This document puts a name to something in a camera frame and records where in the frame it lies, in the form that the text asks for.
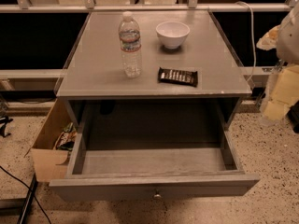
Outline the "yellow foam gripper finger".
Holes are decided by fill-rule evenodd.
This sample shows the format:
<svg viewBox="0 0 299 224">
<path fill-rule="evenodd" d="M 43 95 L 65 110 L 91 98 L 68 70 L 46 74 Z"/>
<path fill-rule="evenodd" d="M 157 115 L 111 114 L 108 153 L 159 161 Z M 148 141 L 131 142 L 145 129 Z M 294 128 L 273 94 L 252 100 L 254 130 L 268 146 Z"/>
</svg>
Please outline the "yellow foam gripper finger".
<svg viewBox="0 0 299 224">
<path fill-rule="evenodd" d="M 298 101 L 299 65 L 290 64 L 278 74 L 263 114 L 270 120 L 281 120 Z"/>
<path fill-rule="evenodd" d="M 263 35 L 262 38 L 259 39 L 259 41 L 256 44 L 256 47 L 262 50 L 274 49 L 277 46 L 278 30 L 279 25 L 270 29 L 267 33 Z"/>
</svg>

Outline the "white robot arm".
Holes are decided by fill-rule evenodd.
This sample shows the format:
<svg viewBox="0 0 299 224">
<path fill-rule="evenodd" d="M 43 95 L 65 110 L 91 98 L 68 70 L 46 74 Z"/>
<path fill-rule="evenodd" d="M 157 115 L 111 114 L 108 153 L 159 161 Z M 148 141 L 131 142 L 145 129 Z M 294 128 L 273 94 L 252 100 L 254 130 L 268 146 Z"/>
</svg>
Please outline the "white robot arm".
<svg viewBox="0 0 299 224">
<path fill-rule="evenodd" d="M 299 101 L 299 6 L 296 5 L 281 24 L 259 39 L 258 49 L 275 49 L 287 64 L 268 78 L 266 96 L 261 105 L 263 116 L 272 121 L 283 119 Z"/>
</svg>

